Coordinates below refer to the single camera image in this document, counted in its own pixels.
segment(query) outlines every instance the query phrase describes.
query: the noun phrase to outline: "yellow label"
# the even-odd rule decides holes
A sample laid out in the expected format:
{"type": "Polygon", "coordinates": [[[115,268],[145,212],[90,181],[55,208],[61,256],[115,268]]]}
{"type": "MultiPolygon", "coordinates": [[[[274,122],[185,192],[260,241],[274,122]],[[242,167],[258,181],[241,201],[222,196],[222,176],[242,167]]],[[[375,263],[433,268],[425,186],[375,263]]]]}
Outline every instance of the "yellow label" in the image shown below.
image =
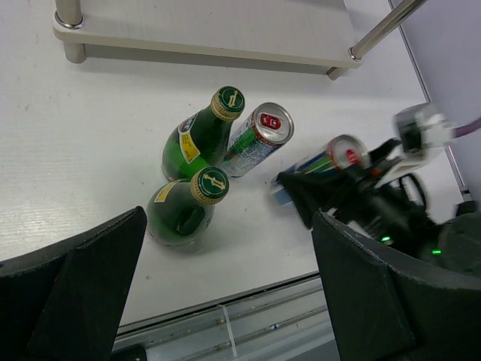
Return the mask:
{"type": "Polygon", "coordinates": [[[167,184],[165,187],[163,187],[160,191],[159,191],[159,194],[157,195],[157,197],[154,199],[154,203],[158,203],[158,202],[165,202],[165,200],[167,199],[167,194],[172,190],[172,188],[174,188],[174,186],[179,183],[181,181],[181,179],[179,180],[175,180],[173,182],[170,182],[169,184],[167,184]]]}
{"type": "Polygon", "coordinates": [[[197,114],[193,115],[179,126],[180,149],[182,150],[183,158],[189,164],[201,154],[201,151],[195,146],[194,140],[190,135],[190,129],[196,118],[197,114]]]}

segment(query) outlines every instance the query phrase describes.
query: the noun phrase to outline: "green bottle cap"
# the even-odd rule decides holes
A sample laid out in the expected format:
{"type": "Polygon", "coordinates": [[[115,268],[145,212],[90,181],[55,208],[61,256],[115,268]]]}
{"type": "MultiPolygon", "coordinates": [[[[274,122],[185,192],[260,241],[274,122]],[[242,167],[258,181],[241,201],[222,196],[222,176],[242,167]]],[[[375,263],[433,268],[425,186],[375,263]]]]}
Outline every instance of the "green bottle cap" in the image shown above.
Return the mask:
{"type": "Polygon", "coordinates": [[[224,86],[217,90],[210,103],[216,117],[227,122],[240,117],[245,105],[244,94],[233,86],[224,86]]]}
{"type": "Polygon", "coordinates": [[[216,167],[206,167],[195,173],[190,181],[192,195],[206,205],[222,201],[228,192],[227,175],[216,167]]]}

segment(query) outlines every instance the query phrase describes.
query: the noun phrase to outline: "shelf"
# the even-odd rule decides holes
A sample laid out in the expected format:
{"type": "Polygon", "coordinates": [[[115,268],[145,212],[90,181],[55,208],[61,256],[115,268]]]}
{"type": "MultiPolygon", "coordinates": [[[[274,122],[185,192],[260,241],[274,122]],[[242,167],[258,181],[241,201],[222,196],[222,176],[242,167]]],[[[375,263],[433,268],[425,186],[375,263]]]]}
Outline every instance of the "shelf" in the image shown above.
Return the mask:
{"type": "Polygon", "coordinates": [[[343,0],[81,0],[81,6],[80,29],[53,17],[58,39],[314,65],[319,72],[361,65],[348,54],[355,39],[343,0]]]}

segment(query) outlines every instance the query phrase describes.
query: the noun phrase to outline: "soda can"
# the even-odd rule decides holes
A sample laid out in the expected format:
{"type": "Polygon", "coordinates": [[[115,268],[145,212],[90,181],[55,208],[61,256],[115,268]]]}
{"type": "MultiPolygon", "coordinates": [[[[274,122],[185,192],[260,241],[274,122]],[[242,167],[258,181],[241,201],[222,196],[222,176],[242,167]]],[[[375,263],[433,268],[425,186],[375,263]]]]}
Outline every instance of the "soda can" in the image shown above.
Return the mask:
{"type": "MultiPolygon", "coordinates": [[[[299,162],[288,167],[285,172],[300,172],[304,174],[315,174],[320,177],[331,177],[356,163],[363,168],[371,165],[368,149],[356,137],[339,135],[322,147],[319,153],[306,156],[299,162]]],[[[289,194],[287,194],[277,180],[277,177],[272,180],[271,184],[271,193],[277,203],[286,205],[292,201],[289,194]]]]}
{"type": "Polygon", "coordinates": [[[231,136],[222,162],[230,177],[242,177],[292,138],[294,122],[275,103],[259,105],[231,136]]]}

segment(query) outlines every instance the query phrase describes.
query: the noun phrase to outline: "bottle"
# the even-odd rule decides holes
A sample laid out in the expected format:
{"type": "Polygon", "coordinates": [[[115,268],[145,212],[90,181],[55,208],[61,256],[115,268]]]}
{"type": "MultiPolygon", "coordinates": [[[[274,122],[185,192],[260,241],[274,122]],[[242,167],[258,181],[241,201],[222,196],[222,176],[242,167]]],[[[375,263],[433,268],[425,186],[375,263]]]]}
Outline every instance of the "bottle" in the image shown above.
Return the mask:
{"type": "Polygon", "coordinates": [[[162,152],[162,172],[169,181],[191,179],[208,166],[220,165],[232,122],[244,110],[244,95],[233,86],[219,89],[205,109],[183,121],[162,152]]]}
{"type": "Polygon", "coordinates": [[[147,205],[147,232],[161,244],[194,241],[209,226],[214,205],[228,192],[227,175],[206,167],[191,181],[174,180],[158,190],[147,205]]]}

